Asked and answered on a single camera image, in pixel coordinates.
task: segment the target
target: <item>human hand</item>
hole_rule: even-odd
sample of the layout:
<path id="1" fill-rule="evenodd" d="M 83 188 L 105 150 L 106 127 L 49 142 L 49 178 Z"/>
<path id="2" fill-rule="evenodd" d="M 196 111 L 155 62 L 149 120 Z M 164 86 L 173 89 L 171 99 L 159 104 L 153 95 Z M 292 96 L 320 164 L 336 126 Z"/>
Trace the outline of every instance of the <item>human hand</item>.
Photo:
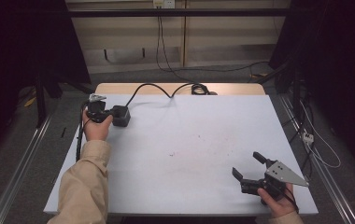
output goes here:
<path id="1" fill-rule="evenodd" d="M 84 132 L 87 141 L 103 140 L 105 141 L 108 135 L 108 127 L 113 121 L 113 117 L 107 116 L 102 123 L 96 123 L 87 117 L 87 110 L 82 113 L 82 121 L 84 122 Z"/>
<path id="2" fill-rule="evenodd" d="M 296 209 L 294 205 L 289 202 L 288 199 L 283 197 L 279 201 L 275 201 L 265 189 L 257 189 L 260 197 L 263 199 L 265 203 L 271 208 L 271 216 L 272 217 L 283 217 L 291 212 L 294 212 Z M 292 199 L 291 192 L 293 192 L 293 184 L 287 183 L 285 194 Z"/>

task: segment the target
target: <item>white surface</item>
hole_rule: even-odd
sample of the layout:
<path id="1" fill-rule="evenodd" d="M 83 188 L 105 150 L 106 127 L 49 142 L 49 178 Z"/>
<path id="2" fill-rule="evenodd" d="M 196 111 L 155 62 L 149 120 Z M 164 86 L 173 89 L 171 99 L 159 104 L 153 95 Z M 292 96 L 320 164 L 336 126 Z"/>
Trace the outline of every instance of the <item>white surface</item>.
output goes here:
<path id="1" fill-rule="evenodd" d="M 106 108 L 130 95 L 108 95 Z M 268 96 L 137 95 L 127 128 L 111 127 L 109 213 L 121 215 L 253 216 L 269 213 L 258 196 L 242 194 L 235 167 L 263 178 L 258 151 L 301 175 Z M 45 212 L 57 210 L 62 173 L 75 162 L 76 137 Z M 294 187 L 301 214 L 316 214 L 305 187 Z"/>

